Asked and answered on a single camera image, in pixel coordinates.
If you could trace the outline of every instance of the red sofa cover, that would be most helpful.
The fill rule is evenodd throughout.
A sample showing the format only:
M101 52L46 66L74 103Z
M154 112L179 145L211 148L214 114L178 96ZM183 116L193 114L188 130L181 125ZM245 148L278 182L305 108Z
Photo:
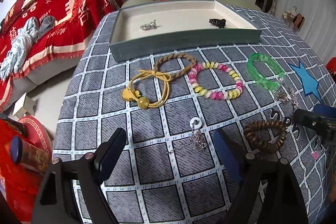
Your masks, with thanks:
M52 15L59 21L71 12L73 2L74 0L36 0L24 10L9 30L0 37L0 63L11 49L11 41L17 36L17 30L23 27L30 17L41 20L46 15ZM116 2L119 7L123 4L122 0L116 0ZM81 57L100 20L114 10L109 0L83 0L78 16L55 26L45 34L33 45L19 72L12 73L5 81L2 81L0 110L11 96L13 79L25 77L38 66L56 58Z

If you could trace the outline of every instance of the green translucent bangle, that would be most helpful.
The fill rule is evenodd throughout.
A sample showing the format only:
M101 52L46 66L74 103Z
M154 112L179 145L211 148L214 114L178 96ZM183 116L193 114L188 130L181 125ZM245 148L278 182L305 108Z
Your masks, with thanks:
M253 62L261 61L267 64L271 70L278 75L279 80L277 82L272 82L267 80L262 76L259 71L254 67ZM247 61L247 71L251 76L252 80L255 80L257 84L262 86L264 89L267 89L271 92L276 92L285 80L285 72L277 61L275 61L270 56L265 54L254 53Z

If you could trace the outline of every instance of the table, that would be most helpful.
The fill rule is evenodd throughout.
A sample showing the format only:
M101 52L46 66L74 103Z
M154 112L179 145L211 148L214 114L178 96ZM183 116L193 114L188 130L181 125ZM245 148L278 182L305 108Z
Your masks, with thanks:
M94 152L107 141L117 127L127 131L128 142L109 180L102 185L104 195L120 223L215 223L226 214L238 192L216 154L212 132L223 127L229 137L246 151L252 150L243 137L243 126L250 121L291 117L291 104L274 100L273 95L257 86L246 72L248 57L254 52L273 56L286 71L286 89L292 87L300 107L312 110L318 103L314 95L305 96L302 83L289 64L299 62L319 81L318 91L325 105L336 102L335 83L311 48L275 17L238 7L231 7L262 30L257 45L227 45L194 48L188 52L199 62L217 61L230 64L244 82L242 95L231 101L209 100L194 94L187 77L171 85L171 94L159 109L141 110L125 102L121 91L137 69L151 69L156 59L167 53L150 55L136 60L116 63L108 41L117 13L103 18L79 62L64 97L54 144L54 157L74 160ZM186 60L171 60L162 71L177 71L188 65ZM270 79L269 68L260 63L258 70ZM222 71L204 70L199 83L207 89L219 89L233 84ZM137 88L150 99L157 100L162 83L147 79ZM198 116L204 122L202 133L208 142L198 154L191 146L165 155L163 150L185 143L190 135L189 121ZM271 140L275 132L261 135ZM311 156L319 151L318 160ZM332 186L335 170L335 149L321 147L312 130L289 128L285 146L280 153L268 157L287 158L300 184L310 223L319 223L328 204L327 192ZM256 204L249 223L255 223L262 206L267 182L259 187ZM74 183L75 195L85 223L91 223L80 185Z

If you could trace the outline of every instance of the jar of snacks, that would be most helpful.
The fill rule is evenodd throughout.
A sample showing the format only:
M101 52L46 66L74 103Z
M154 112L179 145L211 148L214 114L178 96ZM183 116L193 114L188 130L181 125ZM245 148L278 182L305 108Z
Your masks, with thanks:
M14 136L10 144L10 156L14 164L21 164L24 168L44 173L49 165L49 153Z

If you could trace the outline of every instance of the white curtain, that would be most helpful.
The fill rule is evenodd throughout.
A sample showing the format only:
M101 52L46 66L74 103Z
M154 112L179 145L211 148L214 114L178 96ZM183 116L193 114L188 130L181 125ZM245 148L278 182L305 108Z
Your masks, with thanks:
M276 17L293 6L305 17L297 34L326 64L336 56L336 0L277 0Z

